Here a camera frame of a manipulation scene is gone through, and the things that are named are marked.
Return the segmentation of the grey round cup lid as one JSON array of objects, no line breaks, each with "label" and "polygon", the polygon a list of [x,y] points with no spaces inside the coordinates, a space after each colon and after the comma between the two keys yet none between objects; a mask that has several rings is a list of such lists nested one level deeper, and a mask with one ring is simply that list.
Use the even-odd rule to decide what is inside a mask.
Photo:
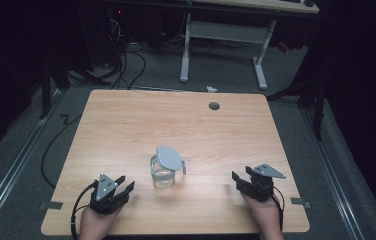
[{"label": "grey round cup lid", "polygon": [[156,149],[156,158],[162,168],[177,171],[183,167],[178,151],[169,146],[159,146]]}]

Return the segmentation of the grey tape strip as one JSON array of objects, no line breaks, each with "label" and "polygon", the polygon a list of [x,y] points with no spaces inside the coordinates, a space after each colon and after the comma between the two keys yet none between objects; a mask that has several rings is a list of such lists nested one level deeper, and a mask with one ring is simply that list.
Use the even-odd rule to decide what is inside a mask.
[{"label": "grey tape strip", "polygon": [[290,198],[290,202],[293,205],[302,205],[305,209],[310,209],[312,207],[309,201],[305,201],[303,198]]},{"label": "grey tape strip", "polygon": [[39,205],[40,210],[55,209],[60,210],[63,206],[62,202],[42,201]]}]

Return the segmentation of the person's right hand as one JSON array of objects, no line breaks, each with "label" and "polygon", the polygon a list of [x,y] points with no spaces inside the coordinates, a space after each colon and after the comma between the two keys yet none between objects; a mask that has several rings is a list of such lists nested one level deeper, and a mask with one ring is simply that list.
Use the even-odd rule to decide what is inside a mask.
[{"label": "person's right hand", "polygon": [[273,196],[259,202],[244,193],[241,196],[251,209],[261,240],[285,240],[280,224],[279,200]]}]

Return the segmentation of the dark computer tower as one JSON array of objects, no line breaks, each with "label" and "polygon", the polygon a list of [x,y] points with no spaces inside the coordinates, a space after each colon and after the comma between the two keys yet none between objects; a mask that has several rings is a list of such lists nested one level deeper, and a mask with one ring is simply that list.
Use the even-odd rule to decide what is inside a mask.
[{"label": "dark computer tower", "polygon": [[113,67],[120,65],[121,55],[126,47],[125,20],[123,10],[119,8],[105,8],[106,34],[110,43],[110,64]]}]

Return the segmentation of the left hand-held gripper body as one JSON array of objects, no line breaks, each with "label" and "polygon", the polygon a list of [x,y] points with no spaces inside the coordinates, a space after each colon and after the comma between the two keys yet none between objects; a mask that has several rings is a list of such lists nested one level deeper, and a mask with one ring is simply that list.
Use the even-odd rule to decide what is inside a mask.
[{"label": "left hand-held gripper body", "polygon": [[118,197],[115,195],[115,180],[104,173],[100,174],[99,180],[94,184],[94,191],[91,193],[89,207],[98,214],[108,215],[129,201],[129,195]]}]

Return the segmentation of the person's left hand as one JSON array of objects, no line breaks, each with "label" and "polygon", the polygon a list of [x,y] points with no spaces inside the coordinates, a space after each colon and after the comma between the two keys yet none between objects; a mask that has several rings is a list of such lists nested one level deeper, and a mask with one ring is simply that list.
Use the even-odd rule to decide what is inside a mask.
[{"label": "person's left hand", "polygon": [[84,209],[81,214],[79,240],[103,240],[121,210],[122,208],[118,208],[111,214],[102,215],[91,208]]}]

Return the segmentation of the clear glass cup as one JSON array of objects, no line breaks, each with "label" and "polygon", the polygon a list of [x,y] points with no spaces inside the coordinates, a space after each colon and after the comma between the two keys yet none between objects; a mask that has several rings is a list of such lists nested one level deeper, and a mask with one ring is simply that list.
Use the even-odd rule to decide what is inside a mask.
[{"label": "clear glass cup", "polygon": [[[182,160],[183,167],[180,170],[186,174],[185,162]],[[153,179],[153,186],[158,189],[171,188],[175,184],[176,172],[173,170],[162,168],[154,155],[150,160],[150,173]]]}]

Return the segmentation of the black metal stand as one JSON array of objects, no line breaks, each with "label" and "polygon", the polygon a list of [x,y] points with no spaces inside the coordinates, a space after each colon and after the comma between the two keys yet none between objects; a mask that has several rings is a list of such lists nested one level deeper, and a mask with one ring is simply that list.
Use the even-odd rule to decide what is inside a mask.
[{"label": "black metal stand", "polygon": [[59,90],[67,90],[70,87],[67,72],[62,62],[50,50],[45,50],[41,68],[41,119],[45,119],[51,109],[51,82],[54,82]]},{"label": "black metal stand", "polygon": [[267,96],[268,101],[275,101],[284,96],[298,96],[299,108],[314,108],[312,129],[315,137],[321,141],[321,124],[323,118],[326,79],[323,70],[301,66],[291,85]]}]

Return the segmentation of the white-legged wooden desk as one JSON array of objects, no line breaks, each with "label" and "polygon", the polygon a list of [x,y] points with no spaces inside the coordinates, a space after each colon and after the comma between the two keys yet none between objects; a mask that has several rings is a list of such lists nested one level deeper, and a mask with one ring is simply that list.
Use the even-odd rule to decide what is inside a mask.
[{"label": "white-legged wooden desk", "polygon": [[[241,7],[246,10],[263,10],[268,13],[318,14],[320,9],[314,4],[307,7],[304,0],[186,0],[189,6],[193,3],[211,4],[224,7]],[[268,88],[264,76],[262,61],[270,43],[277,20],[272,17],[264,27],[247,26],[235,23],[217,23],[209,20],[193,20],[186,14],[184,52],[182,56],[180,81],[189,79],[190,42],[192,38],[224,40],[241,43],[253,43],[261,46],[258,55],[252,58],[257,82],[261,90]]]}]

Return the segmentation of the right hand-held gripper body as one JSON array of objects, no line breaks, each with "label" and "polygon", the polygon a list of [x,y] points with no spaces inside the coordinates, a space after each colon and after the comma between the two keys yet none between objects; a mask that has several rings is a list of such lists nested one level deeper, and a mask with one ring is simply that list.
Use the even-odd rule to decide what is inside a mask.
[{"label": "right hand-held gripper body", "polygon": [[274,178],[286,178],[285,174],[268,164],[261,164],[251,168],[256,174],[255,176],[249,175],[250,181],[247,182],[248,187],[244,194],[259,202],[263,202],[274,195]]}]

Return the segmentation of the metal floor rail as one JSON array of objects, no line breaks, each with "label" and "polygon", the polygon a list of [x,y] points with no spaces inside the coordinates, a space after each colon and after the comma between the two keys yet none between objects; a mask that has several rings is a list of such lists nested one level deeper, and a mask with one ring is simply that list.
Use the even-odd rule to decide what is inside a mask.
[{"label": "metal floor rail", "polygon": [[320,162],[323,166],[324,175],[327,179],[329,189],[334,198],[338,212],[343,220],[346,230],[351,240],[365,240],[363,232],[357,222],[356,216],[353,212],[350,201],[348,200],[345,191],[336,175],[336,172],[331,164],[328,153],[321,140],[318,139],[314,132],[313,120],[308,110],[299,110],[309,134],[314,142],[314,145],[318,151]]},{"label": "metal floor rail", "polygon": [[54,90],[51,106],[42,109],[42,91],[34,102],[9,127],[0,141],[0,210],[20,177],[48,119],[60,104],[66,90]]}]

